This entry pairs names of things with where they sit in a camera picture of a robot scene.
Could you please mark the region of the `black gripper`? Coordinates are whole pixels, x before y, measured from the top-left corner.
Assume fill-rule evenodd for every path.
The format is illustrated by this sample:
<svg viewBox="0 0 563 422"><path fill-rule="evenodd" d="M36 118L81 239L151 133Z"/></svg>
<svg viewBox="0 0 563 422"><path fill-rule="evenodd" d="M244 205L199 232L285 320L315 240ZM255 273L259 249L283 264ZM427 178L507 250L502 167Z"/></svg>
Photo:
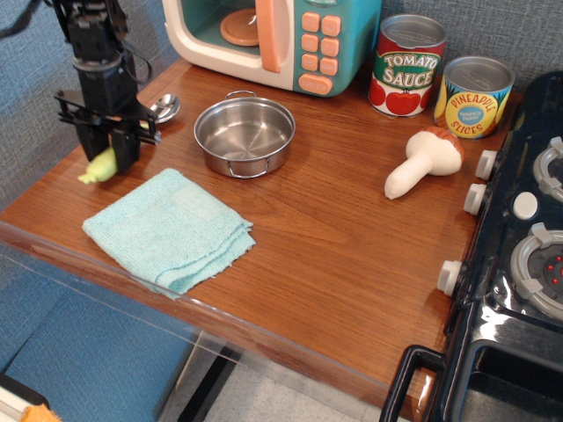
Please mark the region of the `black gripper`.
<svg viewBox="0 0 563 422"><path fill-rule="evenodd" d="M137 99L131 55L114 55L102 62L74 57L80 89L55 94L61 110L59 119L76 126L78 140L89 161L109 147L115 154L117 170L124 174L139 159L140 142L157 145L157 115Z"/></svg>

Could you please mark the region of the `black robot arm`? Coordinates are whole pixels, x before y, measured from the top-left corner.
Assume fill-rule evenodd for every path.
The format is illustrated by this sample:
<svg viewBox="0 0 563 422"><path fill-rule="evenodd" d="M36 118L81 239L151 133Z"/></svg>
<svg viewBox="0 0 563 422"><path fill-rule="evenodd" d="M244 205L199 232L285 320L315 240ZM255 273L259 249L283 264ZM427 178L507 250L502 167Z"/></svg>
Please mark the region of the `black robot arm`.
<svg viewBox="0 0 563 422"><path fill-rule="evenodd" d="M139 159L143 142L157 145L157 114L137 99L146 82L135 70L141 54L126 42L127 17L116 1L54 1L78 91L58 91L60 120L75 127L89 161L111 147L117 172L125 173Z"/></svg>

